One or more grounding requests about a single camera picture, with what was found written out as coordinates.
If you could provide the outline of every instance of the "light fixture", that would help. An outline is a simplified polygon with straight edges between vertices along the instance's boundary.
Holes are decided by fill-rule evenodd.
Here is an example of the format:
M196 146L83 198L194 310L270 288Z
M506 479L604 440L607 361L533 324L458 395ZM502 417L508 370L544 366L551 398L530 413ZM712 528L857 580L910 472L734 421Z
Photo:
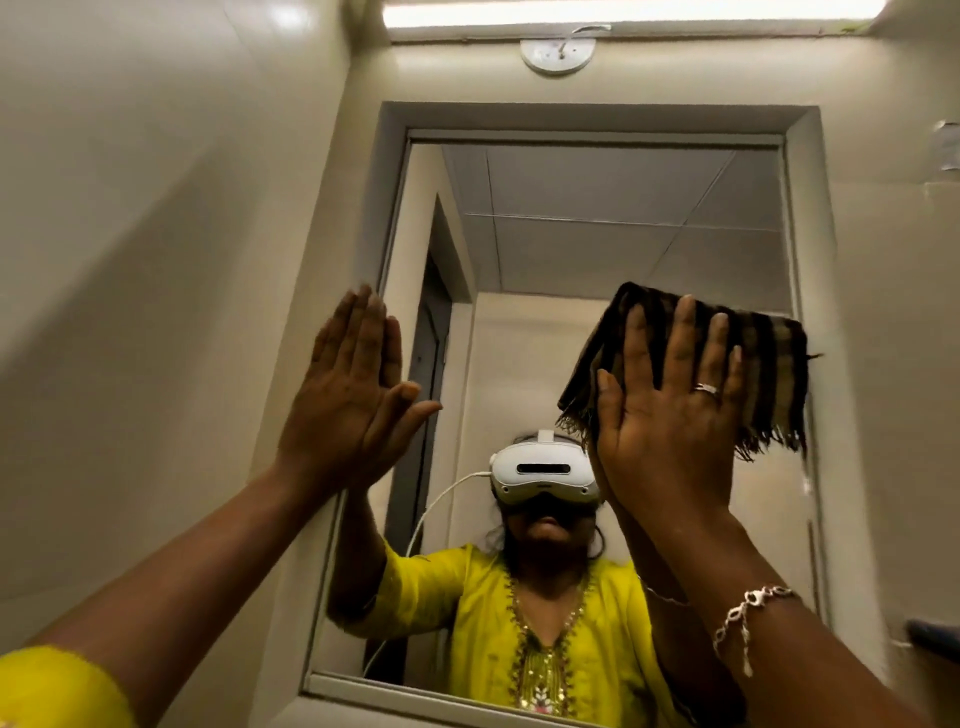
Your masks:
M268 6L271 19L286 33L301 33L316 25L316 11L309 6L281 3Z
M886 0L491 0L387 4L394 40L563 35L609 23L614 36L820 36L861 31Z

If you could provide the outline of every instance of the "white vr headset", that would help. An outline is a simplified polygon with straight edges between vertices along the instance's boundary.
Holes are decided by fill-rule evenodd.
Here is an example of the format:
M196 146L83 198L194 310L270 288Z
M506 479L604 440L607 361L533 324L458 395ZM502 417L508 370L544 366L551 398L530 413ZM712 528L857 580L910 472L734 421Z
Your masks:
M510 445L490 459L490 482L496 499L512 506L548 493L570 503L599 505L600 489L584 449L556 440L542 429L536 440Z

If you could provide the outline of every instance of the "ring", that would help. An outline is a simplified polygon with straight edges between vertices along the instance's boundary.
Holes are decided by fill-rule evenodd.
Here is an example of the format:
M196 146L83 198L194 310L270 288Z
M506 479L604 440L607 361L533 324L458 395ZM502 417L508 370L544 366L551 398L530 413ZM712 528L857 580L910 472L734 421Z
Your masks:
M706 392L706 393L709 394L711 397L713 397L715 400L720 401L720 397L719 397L719 395L720 395L720 390L717 389L716 387L714 387L712 384L704 384L703 382L699 382L699 383L697 383L697 384L693 387L693 391L694 391L694 392Z

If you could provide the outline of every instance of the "brown cloth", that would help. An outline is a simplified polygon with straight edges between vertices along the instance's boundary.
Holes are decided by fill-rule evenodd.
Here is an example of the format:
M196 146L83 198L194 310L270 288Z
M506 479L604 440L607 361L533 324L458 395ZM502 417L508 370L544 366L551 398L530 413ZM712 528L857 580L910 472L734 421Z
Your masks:
M627 314L638 303L647 320L647 343L654 371L654 386L663 380L666 343L673 327L673 313L680 296L624 283L587 340L560 397L562 412L557 425L583 439L599 434L596 418L596 373L605 369L623 386L623 338ZM804 403L808 383L806 333L799 322L781 316L734 311L720 305L697 302L696 361L707 341L714 314L730 317L728 354L734 346L743 348L746 401L737 433L736 449L745 460L764 452L771 442L792 450L806 449Z

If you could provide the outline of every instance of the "ceiling tile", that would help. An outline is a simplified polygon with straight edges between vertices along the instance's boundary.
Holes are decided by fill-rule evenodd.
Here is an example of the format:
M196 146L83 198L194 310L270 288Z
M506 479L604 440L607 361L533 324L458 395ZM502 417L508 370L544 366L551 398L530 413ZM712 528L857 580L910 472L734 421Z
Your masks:
M774 150L741 150L733 156L690 225L781 230L780 156Z
M684 228L645 282L707 303L789 313L788 280L778 232Z
M473 278L481 291L500 291L500 269L496 257L496 237L492 217L461 215L464 237L473 266Z
M642 280L676 228L495 218L503 290L610 299Z
M713 149L493 146L488 148L493 211L681 225L731 154Z
M444 161L460 212L491 214L487 147L476 144L445 144Z

